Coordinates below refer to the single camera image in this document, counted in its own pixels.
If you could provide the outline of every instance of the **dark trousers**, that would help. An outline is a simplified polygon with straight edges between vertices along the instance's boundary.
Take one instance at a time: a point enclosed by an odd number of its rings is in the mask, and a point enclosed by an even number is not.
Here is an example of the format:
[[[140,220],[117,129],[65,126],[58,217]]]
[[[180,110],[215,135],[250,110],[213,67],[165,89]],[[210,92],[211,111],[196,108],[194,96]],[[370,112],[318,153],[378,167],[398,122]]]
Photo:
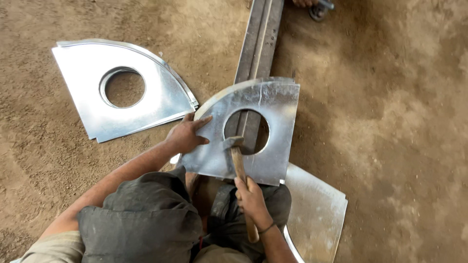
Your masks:
[[[86,248],[82,262],[189,262],[202,235],[202,222],[184,182],[184,167],[152,172],[121,183],[102,208],[84,207],[78,214]],[[261,188],[267,209],[282,230],[291,208],[289,190],[284,185]],[[233,185],[218,189],[203,245],[233,248],[260,262],[265,258],[263,245],[248,241],[235,191]]]

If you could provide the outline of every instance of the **curved metal sheet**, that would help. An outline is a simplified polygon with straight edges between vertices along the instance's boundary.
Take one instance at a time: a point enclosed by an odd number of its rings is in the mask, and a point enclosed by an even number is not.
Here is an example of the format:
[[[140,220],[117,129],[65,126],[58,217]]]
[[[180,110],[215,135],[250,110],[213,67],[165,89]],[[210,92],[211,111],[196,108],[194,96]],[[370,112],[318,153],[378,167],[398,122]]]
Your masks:
[[[292,163],[285,185],[292,198],[284,231],[291,251],[298,262],[333,263],[348,205],[345,194]]]
[[[90,139],[118,138],[182,118],[197,100],[161,58],[133,44],[104,39],[57,42],[54,57]],[[139,73],[145,92],[133,106],[118,108],[105,97],[106,81],[120,71]]]
[[[299,88],[289,78],[264,78],[220,91],[195,113],[195,119],[213,115],[213,120],[197,131],[197,135],[208,138],[210,143],[183,155],[179,164],[188,172],[234,179],[223,149],[224,127],[233,113],[254,110],[266,119],[270,133],[260,152],[243,156],[245,172],[257,183],[279,185],[286,176]]]

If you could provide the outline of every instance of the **dirt floor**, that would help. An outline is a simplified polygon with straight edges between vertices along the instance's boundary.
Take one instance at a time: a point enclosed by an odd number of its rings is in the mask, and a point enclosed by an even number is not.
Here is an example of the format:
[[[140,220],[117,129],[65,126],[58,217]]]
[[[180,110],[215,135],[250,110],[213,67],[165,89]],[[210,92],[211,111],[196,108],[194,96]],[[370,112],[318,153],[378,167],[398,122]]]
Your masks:
[[[290,162],[349,200],[335,262],[468,261],[468,2],[336,0],[321,24],[286,2],[272,75],[301,84]],[[0,263],[175,124],[89,140],[55,42],[162,52],[202,104],[234,80],[247,5],[0,0]]]

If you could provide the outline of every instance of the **metal anvil bar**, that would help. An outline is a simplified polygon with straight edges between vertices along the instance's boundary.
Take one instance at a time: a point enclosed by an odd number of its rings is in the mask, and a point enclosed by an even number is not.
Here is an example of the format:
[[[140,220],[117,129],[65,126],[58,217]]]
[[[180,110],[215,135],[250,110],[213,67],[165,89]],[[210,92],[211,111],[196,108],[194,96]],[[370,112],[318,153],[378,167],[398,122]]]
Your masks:
[[[269,77],[275,53],[284,0],[254,0],[245,31],[234,84]],[[244,137],[244,154],[253,154],[261,116],[255,111],[242,110],[226,123],[225,137]]]

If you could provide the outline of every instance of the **person's right hand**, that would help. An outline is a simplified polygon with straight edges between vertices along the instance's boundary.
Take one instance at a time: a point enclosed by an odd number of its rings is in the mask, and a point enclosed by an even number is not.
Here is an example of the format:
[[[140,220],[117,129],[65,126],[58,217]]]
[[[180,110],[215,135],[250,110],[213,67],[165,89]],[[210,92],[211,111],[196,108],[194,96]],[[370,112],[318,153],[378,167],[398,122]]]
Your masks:
[[[319,3],[318,0],[292,0],[297,7],[311,7]]]
[[[260,186],[250,176],[247,176],[247,185],[238,177],[234,182],[237,187],[235,196],[241,212],[253,219],[258,231],[269,228],[273,224],[273,219],[266,209]]]

